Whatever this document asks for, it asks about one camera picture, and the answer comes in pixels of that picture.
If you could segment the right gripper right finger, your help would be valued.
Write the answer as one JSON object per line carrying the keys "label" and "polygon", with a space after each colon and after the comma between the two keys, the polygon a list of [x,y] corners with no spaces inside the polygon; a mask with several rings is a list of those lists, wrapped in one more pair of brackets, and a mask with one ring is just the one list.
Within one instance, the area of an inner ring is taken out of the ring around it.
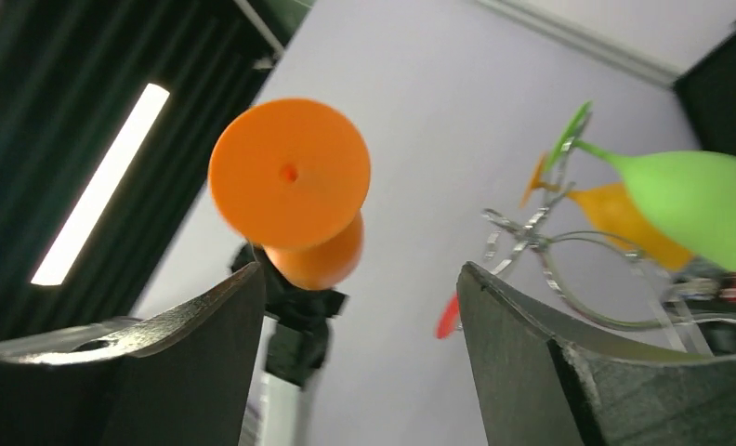
{"label": "right gripper right finger", "polygon": [[736,445],[736,354],[640,343],[468,262],[457,280],[492,445]]}

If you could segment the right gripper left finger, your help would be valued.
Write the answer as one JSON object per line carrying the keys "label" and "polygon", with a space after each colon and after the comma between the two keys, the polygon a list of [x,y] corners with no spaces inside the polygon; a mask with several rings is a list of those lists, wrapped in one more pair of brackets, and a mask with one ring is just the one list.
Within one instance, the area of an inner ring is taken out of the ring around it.
{"label": "right gripper left finger", "polygon": [[0,358],[0,445],[235,445],[264,317],[251,263],[67,352]]}

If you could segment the yellow-orange plastic wine glass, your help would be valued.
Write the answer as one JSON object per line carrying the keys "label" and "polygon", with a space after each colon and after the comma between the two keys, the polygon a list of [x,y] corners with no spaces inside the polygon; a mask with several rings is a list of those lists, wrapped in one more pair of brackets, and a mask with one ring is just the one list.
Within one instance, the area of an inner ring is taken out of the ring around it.
{"label": "yellow-orange plastic wine glass", "polygon": [[578,205],[593,231],[627,253],[638,254],[674,272],[695,258],[692,251],[662,234],[640,214],[620,182],[571,189],[565,197]]}

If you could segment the orange plastic wine glass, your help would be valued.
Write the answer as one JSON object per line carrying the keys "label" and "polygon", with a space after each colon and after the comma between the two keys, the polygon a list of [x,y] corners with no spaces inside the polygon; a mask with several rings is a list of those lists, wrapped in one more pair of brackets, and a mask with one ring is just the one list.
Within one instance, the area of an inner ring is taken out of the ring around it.
{"label": "orange plastic wine glass", "polygon": [[218,138],[207,181],[223,219],[292,285],[332,288],[357,267],[371,161],[341,111],[310,98],[249,108]]}

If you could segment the green plastic wine glass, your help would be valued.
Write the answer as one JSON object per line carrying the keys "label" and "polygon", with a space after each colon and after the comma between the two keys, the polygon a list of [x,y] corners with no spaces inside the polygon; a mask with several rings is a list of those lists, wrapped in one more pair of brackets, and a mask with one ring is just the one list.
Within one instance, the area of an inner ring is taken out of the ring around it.
{"label": "green plastic wine glass", "polygon": [[736,271],[736,156],[712,151],[625,155],[582,138],[591,116],[587,101],[574,113],[547,155],[548,171],[568,150],[609,164],[630,201],[673,242],[727,271]]}

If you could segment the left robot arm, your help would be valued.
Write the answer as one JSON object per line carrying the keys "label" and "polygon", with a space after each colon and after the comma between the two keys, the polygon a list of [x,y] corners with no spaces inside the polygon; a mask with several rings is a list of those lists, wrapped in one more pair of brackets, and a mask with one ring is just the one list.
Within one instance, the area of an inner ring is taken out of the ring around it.
{"label": "left robot arm", "polygon": [[333,288],[307,291],[292,285],[251,243],[239,248],[230,270],[252,261],[264,271],[265,315],[275,325],[266,351],[256,358],[262,365],[260,406],[246,408],[243,433],[251,434],[255,445],[306,445],[310,412],[329,353],[331,320],[341,313],[348,296]]}

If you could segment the red plastic wine glass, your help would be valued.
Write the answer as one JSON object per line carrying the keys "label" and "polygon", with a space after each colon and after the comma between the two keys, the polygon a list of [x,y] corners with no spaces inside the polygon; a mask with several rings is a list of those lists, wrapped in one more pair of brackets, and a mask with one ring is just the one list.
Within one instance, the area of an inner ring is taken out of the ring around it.
{"label": "red plastic wine glass", "polygon": [[435,329],[437,339],[444,339],[461,330],[458,293],[454,292],[440,315]]}

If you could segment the chrome wine glass rack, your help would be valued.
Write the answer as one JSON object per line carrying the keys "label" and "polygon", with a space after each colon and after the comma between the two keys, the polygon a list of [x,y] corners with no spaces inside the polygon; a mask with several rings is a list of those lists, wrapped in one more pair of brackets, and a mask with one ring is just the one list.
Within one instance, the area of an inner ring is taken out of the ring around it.
{"label": "chrome wine glass rack", "polygon": [[667,335],[675,348],[715,355],[736,352],[736,271],[706,258],[682,270],[667,271],[638,254],[627,253],[593,231],[571,189],[620,182],[607,163],[580,149],[566,151],[548,171],[544,154],[523,192],[540,195],[534,214],[523,223],[492,209],[484,217],[514,246],[494,267],[505,278],[525,254],[536,256],[548,288],[572,311],[603,328]]}

